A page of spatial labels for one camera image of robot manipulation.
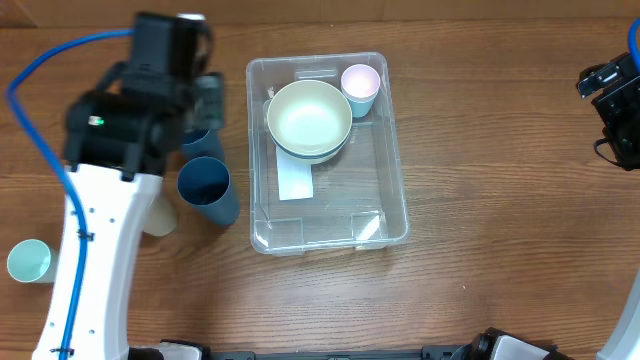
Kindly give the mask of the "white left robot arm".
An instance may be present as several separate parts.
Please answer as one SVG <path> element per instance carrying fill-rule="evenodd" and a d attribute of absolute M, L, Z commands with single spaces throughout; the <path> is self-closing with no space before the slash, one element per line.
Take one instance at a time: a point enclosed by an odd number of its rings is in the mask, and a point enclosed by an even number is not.
<path fill-rule="evenodd" d="M 197 81 L 212 51 L 200 14 L 141 12 L 114 64 L 67 110 L 51 165 L 65 195 L 64 228 L 36 359 L 203 359 L 204 346 L 133 347 L 129 298 L 139 243 L 169 156 L 196 124 Z"/>

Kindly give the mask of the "cream tall cup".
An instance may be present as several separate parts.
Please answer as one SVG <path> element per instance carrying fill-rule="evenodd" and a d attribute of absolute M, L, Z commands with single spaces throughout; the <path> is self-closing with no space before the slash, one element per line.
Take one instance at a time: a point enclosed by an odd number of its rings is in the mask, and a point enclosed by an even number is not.
<path fill-rule="evenodd" d="M 154 237 L 164 237 L 176 229 L 177 223 L 177 212 L 172 203 L 164 195 L 158 195 L 150 206 L 143 231 Z"/>

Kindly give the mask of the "mint small cup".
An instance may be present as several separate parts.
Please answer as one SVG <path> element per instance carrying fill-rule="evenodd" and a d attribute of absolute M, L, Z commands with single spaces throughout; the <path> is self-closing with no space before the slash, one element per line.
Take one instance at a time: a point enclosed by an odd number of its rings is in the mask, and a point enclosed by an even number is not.
<path fill-rule="evenodd" d="M 18 243 L 7 257 L 7 272 L 20 283 L 54 283 L 58 252 L 45 242 L 28 239 Z"/>

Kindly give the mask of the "cream bowl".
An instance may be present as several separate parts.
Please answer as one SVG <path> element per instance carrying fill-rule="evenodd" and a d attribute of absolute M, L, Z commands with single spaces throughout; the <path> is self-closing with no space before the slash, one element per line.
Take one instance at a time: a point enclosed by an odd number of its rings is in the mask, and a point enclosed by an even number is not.
<path fill-rule="evenodd" d="M 278 130 L 330 128 L 351 130 L 351 107 L 340 90 L 319 80 L 300 80 L 279 90 L 270 102 L 266 122 L 270 134 Z"/>

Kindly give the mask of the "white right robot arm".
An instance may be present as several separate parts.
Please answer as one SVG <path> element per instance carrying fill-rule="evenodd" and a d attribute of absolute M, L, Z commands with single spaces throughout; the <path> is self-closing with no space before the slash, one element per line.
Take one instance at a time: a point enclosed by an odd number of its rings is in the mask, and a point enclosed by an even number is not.
<path fill-rule="evenodd" d="M 639 70 L 635 58 L 623 53 L 606 64 L 581 72 L 576 88 L 581 97 L 594 97 L 592 105 L 603 124 L 603 137 L 594 150 L 607 144 L 610 163 L 626 171 L 639 168 Z M 599 360 L 639 360 L 639 280 L 635 279 L 624 310 Z"/>

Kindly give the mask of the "light blue small cup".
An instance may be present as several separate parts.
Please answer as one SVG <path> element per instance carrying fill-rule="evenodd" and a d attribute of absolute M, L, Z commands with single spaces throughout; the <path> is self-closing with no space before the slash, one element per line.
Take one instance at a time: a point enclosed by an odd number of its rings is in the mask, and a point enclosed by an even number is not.
<path fill-rule="evenodd" d="M 369 65 L 355 64 L 341 75 L 341 91 L 346 97 L 354 118 L 367 115 L 381 86 L 378 72 Z"/>

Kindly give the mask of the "blue bowl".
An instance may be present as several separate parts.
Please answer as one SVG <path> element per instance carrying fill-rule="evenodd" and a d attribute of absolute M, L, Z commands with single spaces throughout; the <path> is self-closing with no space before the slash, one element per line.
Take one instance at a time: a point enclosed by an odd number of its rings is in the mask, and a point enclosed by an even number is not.
<path fill-rule="evenodd" d="M 311 130 L 278 130 L 271 133 L 274 143 L 287 154 L 309 164 L 319 164 L 336 156 L 346 144 L 351 130 L 330 128 Z"/>

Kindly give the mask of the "clear plastic storage bin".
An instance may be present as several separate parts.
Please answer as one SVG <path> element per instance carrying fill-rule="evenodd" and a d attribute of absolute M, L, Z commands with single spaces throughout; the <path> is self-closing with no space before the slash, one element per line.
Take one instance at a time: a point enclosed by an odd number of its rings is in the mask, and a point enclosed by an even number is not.
<path fill-rule="evenodd" d="M 254 249 L 383 248 L 409 235 L 388 67 L 377 52 L 246 69 Z"/>

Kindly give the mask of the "dark blue tall cup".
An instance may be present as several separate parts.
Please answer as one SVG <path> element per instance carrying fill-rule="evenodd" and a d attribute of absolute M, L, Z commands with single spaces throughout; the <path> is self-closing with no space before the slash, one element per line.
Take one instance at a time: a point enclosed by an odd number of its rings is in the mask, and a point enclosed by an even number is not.
<path fill-rule="evenodd" d="M 186 160 L 207 156 L 225 161 L 224 150 L 216 129 L 187 132 L 181 144 L 181 153 Z"/>
<path fill-rule="evenodd" d="M 214 157 L 189 160 L 181 168 L 176 186 L 184 201 L 219 226 L 230 226 L 239 217 L 240 202 L 229 170 Z"/>

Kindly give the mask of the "white label in bin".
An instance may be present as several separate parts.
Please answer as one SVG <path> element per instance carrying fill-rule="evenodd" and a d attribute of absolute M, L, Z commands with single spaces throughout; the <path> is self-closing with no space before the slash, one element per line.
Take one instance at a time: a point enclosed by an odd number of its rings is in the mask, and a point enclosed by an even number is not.
<path fill-rule="evenodd" d="M 309 199 L 314 195 L 311 165 L 276 148 L 278 194 L 281 201 Z"/>

